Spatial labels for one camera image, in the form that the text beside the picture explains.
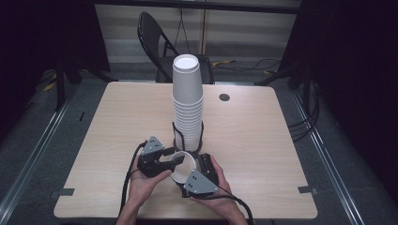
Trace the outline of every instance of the table top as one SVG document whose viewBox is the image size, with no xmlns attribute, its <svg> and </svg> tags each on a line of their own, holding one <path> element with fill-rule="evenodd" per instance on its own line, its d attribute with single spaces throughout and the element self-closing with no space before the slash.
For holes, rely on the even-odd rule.
<svg viewBox="0 0 398 225">
<path fill-rule="evenodd" d="M 155 135 L 173 146 L 173 86 L 168 83 L 108 84 L 54 209 L 59 218 L 116 218 L 123 182 L 138 144 Z M 228 101 L 220 100 L 227 94 Z M 254 218 L 315 218 L 311 193 L 275 92 L 264 86 L 204 85 L 205 125 L 200 154 L 223 167 L 234 195 Z M 171 177 L 160 182 L 139 218 L 218 218 L 189 199 Z"/>
</svg>

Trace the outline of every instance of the paper cup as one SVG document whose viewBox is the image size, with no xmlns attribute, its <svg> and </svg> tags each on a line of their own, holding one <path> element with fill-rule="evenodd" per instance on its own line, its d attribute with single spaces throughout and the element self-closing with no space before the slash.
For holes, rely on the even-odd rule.
<svg viewBox="0 0 398 225">
<path fill-rule="evenodd" d="M 173 97 L 181 104 L 193 104 L 203 97 L 199 61 L 191 54 L 181 54 L 173 63 Z"/>
<path fill-rule="evenodd" d="M 184 161 L 182 161 L 181 164 L 176 165 L 175 171 L 171 174 L 173 180 L 179 184 L 185 184 L 192 170 L 197 169 L 196 160 L 193 158 L 193 156 L 191 156 L 191 154 L 187 152 L 184 151 L 176 152 L 170 157 L 170 160 L 182 156 L 185 156 Z"/>
</svg>

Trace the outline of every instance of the chair seat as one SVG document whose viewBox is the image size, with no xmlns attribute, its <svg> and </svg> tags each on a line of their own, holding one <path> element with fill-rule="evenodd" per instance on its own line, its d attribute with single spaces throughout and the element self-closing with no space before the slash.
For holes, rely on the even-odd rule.
<svg viewBox="0 0 398 225">
<path fill-rule="evenodd" d="M 211 64 L 209 63 L 208 57 L 203 54 L 195 54 L 199 60 L 200 71 L 202 75 L 202 84 L 214 84 L 214 78 L 212 76 Z M 166 56 L 160 58 L 160 63 L 167 74 L 173 79 L 173 63 L 176 56 Z M 166 77 L 161 74 L 161 71 L 157 69 L 156 83 L 166 83 Z"/>
</svg>

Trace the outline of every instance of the person's right hand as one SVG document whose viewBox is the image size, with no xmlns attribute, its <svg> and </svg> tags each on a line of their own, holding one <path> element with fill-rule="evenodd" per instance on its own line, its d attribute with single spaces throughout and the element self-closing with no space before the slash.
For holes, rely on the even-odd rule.
<svg viewBox="0 0 398 225">
<path fill-rule="evenodd" d="M 229 183 L 226 181 L 223 174 L 222 167 L 213 156 L 211 156 L 211 162 L 213 163 L 213 167 L 217 175 L 219 176 L 220 188 L 223 188 L 229 193 L 232 193 L 231 188 L 229 187 Z M 229 195 L 229 193 L 226 193 L 223 189 L 219 189 L 219 191 L 215 195 Z M 245 216 L 242 212 L 240 212 L 239 208 L 237 207 L 237 203 L 231 199 L 200 200 L 191 197 L 191 200 L 209 207 L 218 216 L 227 219 L 231 225 L 248 224 Z"/>
</svg>

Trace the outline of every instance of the person's hand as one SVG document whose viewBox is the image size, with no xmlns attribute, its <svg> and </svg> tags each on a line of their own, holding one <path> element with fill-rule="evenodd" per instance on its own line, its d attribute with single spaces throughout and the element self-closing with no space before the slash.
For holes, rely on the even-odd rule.
<svg viewBox="0 0 398 225">
<path fill-rule="evenodd" d="M 213 163 L 213 167 L 219 176 L 220 188 L 232 193 L 229 183 L 226 181 L 223 174 L 222 167 L 213 156 L 211 156 L 211 162 Z M 229 193 L 225 192 L 223 189 L 219 189 L 215 195 L 229 195 Z M 227 219 L 230 224 L 247 225 L 247 221 L 243 213 L 240 212 L 239 208 L 237 207 L 237 203 L 231 199 L 199 200 L 191 197 L 191 200 L 209 207 L 218 216 Z"/>
<path fill-rule="evenodd" d="M 117 225 L 135 224 L 139 208 L 152 194 L 155 186 L 172 173 L 172 171 L 167 170 L 155 177 L 147 177 L 137 169 L 138 158 L 139 156 L 132 165 L 131 171 L 133 173 L 130 178 L 129 198 L 117 219 Z"/>
</svg>

